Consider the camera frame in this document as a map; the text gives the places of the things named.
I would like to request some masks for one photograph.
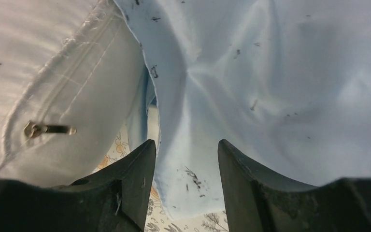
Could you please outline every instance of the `light blue fabric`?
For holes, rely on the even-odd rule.
[[[128,132],[128,145],[134,150],[147,140],[147,116],[148,107],[156,105],[154,85],[150,79],[147,68],[144,68],[144,76],[139,82],[136,97],[126,119]]]
[[[322,185],[371,176],[371,0],[115,0],[156,87],[173,219],[223,210],[217,145]]]

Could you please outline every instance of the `dark stain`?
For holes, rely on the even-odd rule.
[[[187,173],[187,175],[189,175],[190,177],[192,177],[194,184],[196,184],[196,186],[197,186],[198,189],[201,189],[201,181],[198,180],[197,175],[193,171],[191,171],[190,169],[188,169],[188,168],[185,171],[185,173]]]
[[[155,22],[158,22],[158,20],[161,19],[161,18],[157,18],[157,17],[152,17],[151,20],[155,21]]]
[[[254,101],[254,104],[251,106],[251,110],[252,111],[255,111],[255,107],[256,107],[256,105],[258,104],[258,99],[255,99],[255,101]]]
[[[237,49],[237,54],[234,56],[234,59],[236,59],[239,54],[241,54],[241,50]]]
[[[154,77],[154,78],[158,78],[156,67],[157,67],[157,65],[151,67],[151,69],[150,69],[151,76]]]

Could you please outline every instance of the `zipper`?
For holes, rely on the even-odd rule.
[[[33,121],[29,121],[25,128],[23,129],[24,134],[29,139],[34,139],[41,136],[44,133],[59,133],[73,135],[76,134],[76,128],[71,126],[61,126],[61,125],[46,125],[40,124]]]
[[[88,19],[86,19],[86,22],[99,22],[102,19],[101,15],[107,14],[104,19],[102,20],[102,24],[97,27],[97,25],[87,25],[87,27],[92,30],[92,28],[97,29],[98,33],[96,33],[90,40],[85,41],[83,44],[84,48],[81,48],[77,54],[74,54],[74,60],[71,62],[71,65],[63,72],[62,76],[68,77],[72,76],[73,73],[79,68],[82,60],[86,57],[86,55],[92,50],[93,46],[98,45],[99,39],[102,37],[102,35],[105,33],[107,30],[108,26],[113,22],[114,17],[116,17],[115,14],[111,14],[110,11],[113,11],[113,7],[111,7],[111,10],[108,10],[108,12],[105,11],[105,3],[108,2],[108,0],[104,1],[103,4],[100,3],[98,5],[98,9],[94,9],[95,13],[92,14]],[[76,44],[78,43],[75,39],[69,40],[70,43]],[[50,107],[53,105],[53,102],[56,100],[57,96],[62,92],[66,84],[70,81],[68,78],[61,78],[58,83],[55,85],[53,90],[50,92],[50,94],[47,96],[47,98],[43,101],[42,107],[40,110],[37,112],[36,119],[35,121],[29,121],[26,126],[24,127],[24,135],[28,139],[34,139],[39,136],[41,136],[44,133],[60,133],[60,134],[68,134],[68,135],[73,135],[76,133],[76,128],[72,126],[63,126],[63,125],[46,125],[43,123],[38,123],[42,122],[44,118],[46,117],[47,113],[49,112]]]

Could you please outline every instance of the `dirt speck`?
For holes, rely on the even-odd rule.
[[[234,59],[236,59],[237,56],[239,56],[240,54],[241,54],[241,50],[240,50],[240,49],[237,49],[237,52],[236,52],[236,54],[235,54],[235,56],[234,56]]]
[[[185,171],[185,173],[187,173],[187,175],[189,175],[190,177],[192,177],[194,184],[196,184],[196,186],[197,186],[198,189],[201,189],[201,181],[198,180],[197,175],[193,171],[191,171],[190,169],[188,169],[188,168]]]
[[[254,101],[254,104],[251,106],[251,110],[252,111],[255,111],[255,107],[257,106],[257,104],[258,104],[258,99],[255,99],[255,101]]]
[[[154,78],[158,78],[156,67],[157,67],[157,65],[151,67],[151,69],[150,69],[151,76],[154,77]]]

